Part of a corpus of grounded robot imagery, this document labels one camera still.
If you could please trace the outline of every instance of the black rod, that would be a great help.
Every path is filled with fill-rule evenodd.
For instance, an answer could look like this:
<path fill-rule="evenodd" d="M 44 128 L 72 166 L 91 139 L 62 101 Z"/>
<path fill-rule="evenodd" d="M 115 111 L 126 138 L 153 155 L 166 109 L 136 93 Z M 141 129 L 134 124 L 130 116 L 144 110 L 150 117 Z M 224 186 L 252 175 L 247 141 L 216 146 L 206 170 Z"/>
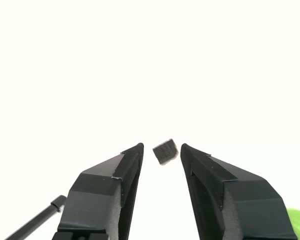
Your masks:
<path fill-rule="evenodd" d="M 60 212 L 66 203 L 66 199 L 67 198 L 63 195 L 57 197 L 51 202 L 50 206 L 40 212 L 37 216 L 35 216 L 5 240 L 24 240 L 55 213 Z"/>

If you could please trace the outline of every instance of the white background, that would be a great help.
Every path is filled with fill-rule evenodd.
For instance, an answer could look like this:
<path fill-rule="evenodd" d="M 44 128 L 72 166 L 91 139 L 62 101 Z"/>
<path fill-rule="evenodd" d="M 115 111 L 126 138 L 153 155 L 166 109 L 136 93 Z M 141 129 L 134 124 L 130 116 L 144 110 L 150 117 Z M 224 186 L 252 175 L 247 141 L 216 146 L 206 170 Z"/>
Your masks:
<path fill-rule="evenodd" d="M 198 240 L 169 138 L 300 209 L 300 1 L 0 1 L 0 239 L 143 142 L 129 240 Z"/>

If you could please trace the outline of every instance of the small black cube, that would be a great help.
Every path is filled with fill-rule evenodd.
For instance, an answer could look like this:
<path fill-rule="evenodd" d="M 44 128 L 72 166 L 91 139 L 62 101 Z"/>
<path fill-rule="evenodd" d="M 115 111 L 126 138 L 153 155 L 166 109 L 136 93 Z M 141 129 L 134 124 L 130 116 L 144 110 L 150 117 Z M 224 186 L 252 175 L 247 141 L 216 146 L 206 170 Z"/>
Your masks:
<path fill-rule="evenodd" d="M 153 148 L 153 152 L 161 165 L 164 165 L 168 161 L 172 160 L 178 154 L 176 144 L 172 139 Z"/>

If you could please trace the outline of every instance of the metal rod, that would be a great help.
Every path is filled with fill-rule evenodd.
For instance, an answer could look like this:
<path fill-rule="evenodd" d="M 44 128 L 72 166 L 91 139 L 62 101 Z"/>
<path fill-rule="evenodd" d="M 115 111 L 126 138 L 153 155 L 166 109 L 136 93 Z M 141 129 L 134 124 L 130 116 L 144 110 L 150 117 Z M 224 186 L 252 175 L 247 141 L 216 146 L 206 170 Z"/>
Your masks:
<path fill-rule="evenodd" d="M 67 198 L 62 195 L 57 197 L 54 201 L 51 202 L 50 206 L 40 212 L 37 216 L 35 216 L 5 240 L 24 240 L 45 221 L 51 218 L 55 213 L 60 212 L 62 207 L 65 205 L 66 199 Z"/>

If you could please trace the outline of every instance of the gray foam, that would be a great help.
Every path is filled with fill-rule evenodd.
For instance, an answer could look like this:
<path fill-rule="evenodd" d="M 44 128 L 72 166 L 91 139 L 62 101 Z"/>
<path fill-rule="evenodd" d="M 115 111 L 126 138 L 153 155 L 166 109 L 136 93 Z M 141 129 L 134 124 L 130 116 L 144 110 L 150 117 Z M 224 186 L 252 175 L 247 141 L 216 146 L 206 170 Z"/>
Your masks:
<path fill-rule="evenodd" d="M 121 185 L 119 185 L 114 193 L 111 218 L 108 220 L 107 234 L 110 240 L 119 240 L 119 218 L 121 213 Z"/>
<path fill-rule="evenodd" d="M 243 234 L 236 206 L 234 205 L 234 201 L 226 188 L 224 189 L 222 215 L 225 227 L 222 240 L 242 240 Z"/>

